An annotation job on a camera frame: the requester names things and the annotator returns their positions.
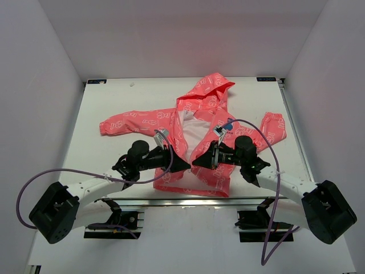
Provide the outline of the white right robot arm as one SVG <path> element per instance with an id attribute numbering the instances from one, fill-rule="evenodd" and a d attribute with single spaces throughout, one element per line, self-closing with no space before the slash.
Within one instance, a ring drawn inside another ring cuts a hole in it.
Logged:
<path id="1" fill-rule="evenodd" d="M 326 244 L 332 244 L 357 221 L 355 212 L 333 182 L 306 182 L 279 173 L 258 157 L 257 149 L 248 136 L 237 137 L 234 148 L 212 141 L 208 150 L 192 163 L 210 170 L 222 164 L 239 166 L 240 174 L 248 183 L 278 191 L 291 201 L 277 208 L 285 223 L 310 230 Z"/>

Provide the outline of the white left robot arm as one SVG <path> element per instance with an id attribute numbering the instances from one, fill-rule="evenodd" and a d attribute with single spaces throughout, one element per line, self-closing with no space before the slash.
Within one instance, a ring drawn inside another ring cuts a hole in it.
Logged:
<path id="1" fill-rule="evenodd" d="M 76 184 L 51 184 L 29 218 L 50 244 L 60 242 L 79 227 L 114 229 L 136 238 L 136 223 L 108 195 L 138 183 L 142 171 L 155 168 L 172 175 L 190 169 L 190 164 L 172 147 L 163 145 L 151 150 L 147 142 L 135 141 L 106 174 Z"/>

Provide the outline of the pink hooded children's jacket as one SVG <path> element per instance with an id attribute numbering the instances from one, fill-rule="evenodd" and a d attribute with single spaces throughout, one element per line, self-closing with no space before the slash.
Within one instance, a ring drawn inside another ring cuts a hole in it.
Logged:
<path id="1" fill-rule="evenodd" d="M 200 79 L 190 92 L 177 98 L 174 108 L 114 115 L 99 124 L 100 134 L 154 136 L 156 130 L 166 129 L 174 151 L 191 163 L 218 139 L 214 127 L 232 118 L 227 103 L 228 89 L 233 85 L 219 73 L 210 74 Z M 215 170 L 192 166 L 186 171 L 167 174 L 158 168 L 153 187 L 159 191 L 227 198 L 233 170 L 234 167 L 227 164 L 220 164 Z"/>

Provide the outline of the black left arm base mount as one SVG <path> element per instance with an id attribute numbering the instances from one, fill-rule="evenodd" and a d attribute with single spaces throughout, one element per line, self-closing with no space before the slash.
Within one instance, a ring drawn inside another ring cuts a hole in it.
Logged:
<path id="1" fill-rule="evenodd" d="M 94 203 L 105 210 L 105 221 L 92 221 L 84 231 L 85 239 L 137 240 L 144 226 L 144 212 L 121 208 L 116 201 L 102 198 Z"/>

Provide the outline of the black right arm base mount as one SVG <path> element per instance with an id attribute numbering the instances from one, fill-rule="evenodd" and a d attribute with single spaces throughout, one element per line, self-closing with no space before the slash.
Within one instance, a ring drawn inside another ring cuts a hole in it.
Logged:
<path id="1" fill-rule="evenodd" d="M 238 220 L 234 225 L 239 230 L 241 243 L 263 243 L 265 241 L 270 220 L 270 214 L 266 212 L 266 209 L 273 203 L 273 198 L 266 198 L 256 206 L 256 209 L 237 212 Z M 268 242 L 279 242 L 289 228 L 290 224 L 273 221 Z"/>

